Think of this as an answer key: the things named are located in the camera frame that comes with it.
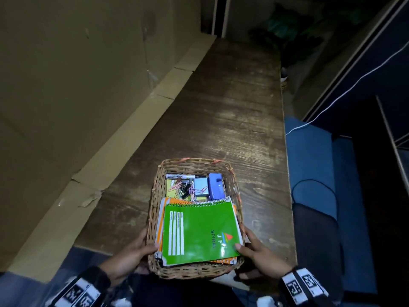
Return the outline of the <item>person's right hand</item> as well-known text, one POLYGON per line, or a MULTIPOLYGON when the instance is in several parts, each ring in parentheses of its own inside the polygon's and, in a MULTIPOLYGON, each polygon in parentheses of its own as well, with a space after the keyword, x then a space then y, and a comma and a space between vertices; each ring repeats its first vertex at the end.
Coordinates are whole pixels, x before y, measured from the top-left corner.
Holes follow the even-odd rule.
POLYGON ((238 273, 239 280, 251 280, 262 276, 280 279, 294 268, 266 247, 244 224, 240 224, 240 229, 242 234, 248 238, 249 243, 257 246, 257 251, 255 258, 249 258, 254 264, 254 268, 238 273))

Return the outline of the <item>person's left hand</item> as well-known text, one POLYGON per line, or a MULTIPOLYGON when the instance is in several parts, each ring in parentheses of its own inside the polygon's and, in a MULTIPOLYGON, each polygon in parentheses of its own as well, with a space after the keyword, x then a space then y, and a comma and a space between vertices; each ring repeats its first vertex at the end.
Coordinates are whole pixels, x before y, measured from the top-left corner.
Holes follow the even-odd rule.
POLYGON ((147 244, 147 232, 148 226, 144 227, 138 234, 138 237, 120 252, 99 265, 99 268, 108 276, 112 287, 120 284, 131 273, 135 272, 140 262, 146 258, 138 258, 138 249, 142 245, 147 244))

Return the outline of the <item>woven wicker basket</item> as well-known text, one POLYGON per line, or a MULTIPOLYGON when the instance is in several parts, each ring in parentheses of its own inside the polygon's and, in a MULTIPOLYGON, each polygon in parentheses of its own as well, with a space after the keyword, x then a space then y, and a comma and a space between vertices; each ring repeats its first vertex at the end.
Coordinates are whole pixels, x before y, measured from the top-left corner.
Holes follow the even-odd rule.
POLYGON ((203 158, 166 159, 158 165, 151 190, 146 242, 159 249, 148 256, 150 270, 163 279, 216 278, 238 269, 244 257, 243 205, 230 163, 203 158), (166 197, 166 174, 209 177, 220 173, 225 198, 185 201, 166 197))

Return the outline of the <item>yellow sticky note pad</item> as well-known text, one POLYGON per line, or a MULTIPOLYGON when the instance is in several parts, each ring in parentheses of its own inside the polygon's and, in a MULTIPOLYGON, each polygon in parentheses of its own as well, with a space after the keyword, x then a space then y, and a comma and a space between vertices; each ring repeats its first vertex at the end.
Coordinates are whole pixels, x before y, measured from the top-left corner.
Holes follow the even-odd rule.
POLYGON ((166 197, 180 199, 180 187, 182 185, 181 181, 177 180, 166 180, 166 197))

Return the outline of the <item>blue stapler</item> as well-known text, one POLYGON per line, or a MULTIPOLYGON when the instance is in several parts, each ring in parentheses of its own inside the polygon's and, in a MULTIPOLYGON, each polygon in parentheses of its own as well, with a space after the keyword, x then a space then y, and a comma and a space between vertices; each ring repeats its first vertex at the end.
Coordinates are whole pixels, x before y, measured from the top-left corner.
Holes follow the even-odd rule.
POLYGON ((208 189, 209 197, 212 201, 225 198, 222 174, 209 173, 208 189))

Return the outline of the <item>pile of coloured paper clips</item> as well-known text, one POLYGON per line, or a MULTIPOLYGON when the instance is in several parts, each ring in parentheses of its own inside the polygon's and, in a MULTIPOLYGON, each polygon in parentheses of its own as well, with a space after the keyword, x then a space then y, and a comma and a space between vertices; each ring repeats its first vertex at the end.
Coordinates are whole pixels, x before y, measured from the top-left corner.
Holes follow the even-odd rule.
POLYGON ((209 198, 207 178, 166 180, 167 197, 185 201, 203 201, 209 198))

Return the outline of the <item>right wristband with marker tags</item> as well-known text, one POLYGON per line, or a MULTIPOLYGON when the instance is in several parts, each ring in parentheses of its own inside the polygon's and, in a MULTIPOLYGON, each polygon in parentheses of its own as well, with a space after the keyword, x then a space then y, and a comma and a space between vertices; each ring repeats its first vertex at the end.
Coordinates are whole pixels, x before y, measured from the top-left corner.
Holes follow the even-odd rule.
POLYGON ((336 307, 327 290, 306 268, 295 266, 279 279, 278 288, 285 307, 336 307))

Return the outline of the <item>wristband with marker tags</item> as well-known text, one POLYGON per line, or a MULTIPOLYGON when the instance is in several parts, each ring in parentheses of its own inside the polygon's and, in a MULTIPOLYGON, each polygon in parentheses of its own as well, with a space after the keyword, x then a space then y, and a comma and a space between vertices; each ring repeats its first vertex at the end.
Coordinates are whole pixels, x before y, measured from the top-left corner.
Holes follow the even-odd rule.
POLYGON ((327 290, 306 268, 295 266, 279 279, 278 288, 285 307, 336 307, 327 290))
POLYGON ((106 307, 104 301, 110 286, 108 275, 92 266, 70 278, 44 307, 106 307))

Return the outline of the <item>person's right leg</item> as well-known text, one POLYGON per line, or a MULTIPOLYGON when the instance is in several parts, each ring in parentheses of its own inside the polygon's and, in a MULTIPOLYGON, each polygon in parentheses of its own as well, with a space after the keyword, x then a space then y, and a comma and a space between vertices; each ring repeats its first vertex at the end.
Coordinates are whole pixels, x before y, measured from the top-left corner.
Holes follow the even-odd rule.
POLYGON ((344 254, 335 218, 305 205, 292 206, 298 265, 306 268, 340 305, 344 296, 344 254))

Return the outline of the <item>grey small box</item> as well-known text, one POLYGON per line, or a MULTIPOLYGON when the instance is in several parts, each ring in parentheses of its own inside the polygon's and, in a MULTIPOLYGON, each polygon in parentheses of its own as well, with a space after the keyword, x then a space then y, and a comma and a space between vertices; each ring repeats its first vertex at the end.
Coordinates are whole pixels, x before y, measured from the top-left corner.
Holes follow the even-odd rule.
POLYGON ((208 196, 209 195, 209 186, 207 177, 195 177, 194 179, 194 193, 195 196, 208 196))

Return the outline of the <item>left wristband with marker tags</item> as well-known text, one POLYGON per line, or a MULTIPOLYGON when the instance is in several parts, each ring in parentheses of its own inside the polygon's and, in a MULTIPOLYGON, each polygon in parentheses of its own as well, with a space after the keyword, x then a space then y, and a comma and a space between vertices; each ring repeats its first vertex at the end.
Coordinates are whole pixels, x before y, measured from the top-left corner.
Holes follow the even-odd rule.
POLYGON ((70 278, 44 307, 106 307, 104 301, 110 286, 108 275, 92 266, 70 278))

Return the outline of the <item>blue seat cushion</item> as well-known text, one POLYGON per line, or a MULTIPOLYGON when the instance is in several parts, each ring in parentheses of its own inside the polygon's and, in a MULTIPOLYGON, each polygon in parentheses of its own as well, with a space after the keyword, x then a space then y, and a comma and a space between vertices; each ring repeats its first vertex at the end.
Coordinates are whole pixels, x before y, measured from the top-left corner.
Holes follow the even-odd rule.
POLYGON ((351 139, 309 125, 286 136, 299 263, 332 297, 378 294, 371 241, 351 139))

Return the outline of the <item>large cardboard sheet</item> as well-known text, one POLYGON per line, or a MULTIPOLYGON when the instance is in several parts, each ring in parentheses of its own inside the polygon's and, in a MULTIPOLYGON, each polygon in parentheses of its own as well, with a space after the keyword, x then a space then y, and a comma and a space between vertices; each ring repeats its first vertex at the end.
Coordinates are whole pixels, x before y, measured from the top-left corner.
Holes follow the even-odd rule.
POLYGON ((214 41, 201 0, 0 0, 0 273, 50 281, 214 41))

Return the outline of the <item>dark green bag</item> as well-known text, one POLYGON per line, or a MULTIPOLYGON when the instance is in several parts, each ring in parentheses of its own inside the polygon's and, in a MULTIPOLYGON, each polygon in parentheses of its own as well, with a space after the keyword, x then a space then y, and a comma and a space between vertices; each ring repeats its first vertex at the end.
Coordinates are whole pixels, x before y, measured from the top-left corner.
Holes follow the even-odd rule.
POLYGON ((281 66, 288 68, 305 61, 324 42, 313 34, 314 18, 301 15, 276 3, 264 25, 248 32, 249 39, 268 49, 278 50, 281 66))

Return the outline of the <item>dark cabinet with pale trim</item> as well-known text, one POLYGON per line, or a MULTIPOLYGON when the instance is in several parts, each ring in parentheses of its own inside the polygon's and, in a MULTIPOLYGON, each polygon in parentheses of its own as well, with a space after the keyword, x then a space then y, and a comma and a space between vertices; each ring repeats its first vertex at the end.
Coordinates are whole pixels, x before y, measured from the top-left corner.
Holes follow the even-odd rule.
POLYGON ((356 105, 377 96, 398 149, 409 150, 409 0, 394 0, 287 137, 290 184, 319 180, 334 187, 330 133, 356 105))

